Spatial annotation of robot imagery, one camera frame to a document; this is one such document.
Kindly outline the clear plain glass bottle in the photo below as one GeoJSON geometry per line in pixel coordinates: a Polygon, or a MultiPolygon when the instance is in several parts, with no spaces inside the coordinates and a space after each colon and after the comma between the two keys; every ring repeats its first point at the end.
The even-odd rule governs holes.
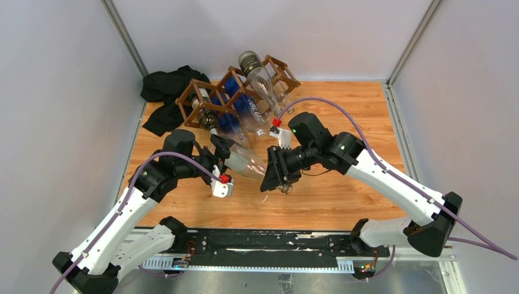
{"type": "Polygon", "coordinates": [[[229,153],[223,164],[241,176],[256,180],[262,186],[267,171],[267,164],[262,158],[232,139],[223,138],[222,145],[222,149],[229,153]]]}

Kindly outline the dark green wine bottle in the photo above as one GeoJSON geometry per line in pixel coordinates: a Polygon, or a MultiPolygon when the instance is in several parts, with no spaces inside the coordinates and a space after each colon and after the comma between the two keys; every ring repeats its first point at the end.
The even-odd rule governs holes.
{"type": "MultiPolygon", "coordinates": [[[[206,89],[199,88],[199,91],[202,99],[198,98],[195,90],[193,90],[189,95],[189,101],[191,101],[193,110],[199,106],[201,101],[210,102],[209,94],[206,89]]],[[[202,129],[209,131],[211,134],[218,135],[219,121],[214,110],[211,110],[210,108],[202,108],[196,115],[196,118],[202,129]]]]}

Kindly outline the brown wooden wine rack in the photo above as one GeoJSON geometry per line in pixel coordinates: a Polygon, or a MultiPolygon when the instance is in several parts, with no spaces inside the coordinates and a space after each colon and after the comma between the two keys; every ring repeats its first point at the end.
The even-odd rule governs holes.
{"type": "MultiPolygon", "coordinates": [[[[278,84],[286,86],[286,89],[282,92],[284,95],[290,94],[294,89],[298,88],[301,83],[296,79],[293,73],[290,71],[287,63],[271,56],[266,55],[261,61],[263,66],[271,68],[274,71],[271,76],[271,82],[273,86],[278,84]]],[[[201,80],[191,79],[185,91],[175,100],[175,104],[179,107],[182,118],[184,120],[183,125],[187,127],[201,128],[199,122],[195,122],[195,118],[202,111],[203,108],[214,111],[220,118],[225,114],[238,115],[237,109],[234,103],[240,98],[240,96],[250,96],[255,103],[260,102],[263,98],[253,90],[248,80],[245,79],[245,74],[241,69],[236,67],[229,67],[224,77],[216,84],[206,83],[201,80]],[[238,88],[234,94],[229,94],[225,89],[225,83],[234,79],[237,83],[238,88]],[[185,108],[190,106],[191,103],[187,100],[191,92],[195,93],[197,98],[201,97],[200,89],[208,91],[209,97],[217,97],[220,101],[220,105],[213,103],[212,101],[201,101],[198,106],[192,108],[191,114],[187,114],[185,108]]]]}

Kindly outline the clear bottle with black label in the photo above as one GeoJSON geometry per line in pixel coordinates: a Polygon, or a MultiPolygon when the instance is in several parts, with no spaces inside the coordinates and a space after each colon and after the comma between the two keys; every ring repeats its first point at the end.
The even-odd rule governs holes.
{"type": "Polygon", "coordinates": [[[275,71],[269,71],[254,51],[247,50],[241,53],[238,62],[252,89],[266,101],[275,116],[284,109],[289,114],[294,113],[294,107],[288,108],[291,103],[288,85],[284,81],[274,83],[275,71]]]}

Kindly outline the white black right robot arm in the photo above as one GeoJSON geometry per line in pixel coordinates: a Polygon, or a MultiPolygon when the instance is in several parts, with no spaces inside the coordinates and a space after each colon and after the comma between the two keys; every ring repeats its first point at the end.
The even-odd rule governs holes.
{"type": "Polygon", "coordinates": [[[366,255],[379,246],[409,245],[421,254],[439,257],[456,223],[463,199],[455,192],[443,195],[421,186],[381,158],[348,132],[332,135],[316,115],[303,112],[288,123],[299,146],[271,146],[260,191],[291,187],[302,171],[315,164],[355,178],[388,198],[407,214],[388,220],[359,220],[346,248],[366,255]]]}

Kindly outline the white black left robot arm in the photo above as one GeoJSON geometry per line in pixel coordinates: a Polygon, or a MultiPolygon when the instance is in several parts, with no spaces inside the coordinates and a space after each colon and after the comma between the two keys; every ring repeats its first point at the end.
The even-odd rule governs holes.
{"type": "Polygon", "coordinates": [[[130,179],[123,195],[95,230],[71,252],[58,252],[52,261],[60,277],[50,292],[67,281],[78,293],[113,293],[120,281],[153,255],[187,247],[187,227],[166,217],[150,232],[123,242],[137,223],[177,187],[179,180],[202,178],[215,196],[231,195],[234,181],[225,174],[235,141],[211,133],[215,150],[201,147],[195,135],[177,129],[165,139],[162,149],[146,159],[130,179]]]}

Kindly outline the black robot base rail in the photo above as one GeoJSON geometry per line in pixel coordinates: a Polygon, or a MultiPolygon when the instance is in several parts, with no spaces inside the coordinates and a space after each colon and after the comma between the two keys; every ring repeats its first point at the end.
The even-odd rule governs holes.
{"type": "Polygon", "coordinates": [[[348,231],[196,228],[182,249],[146,260],[146,270],[346,273],[390,257],[387,246],[357,253],[348,231]]]}

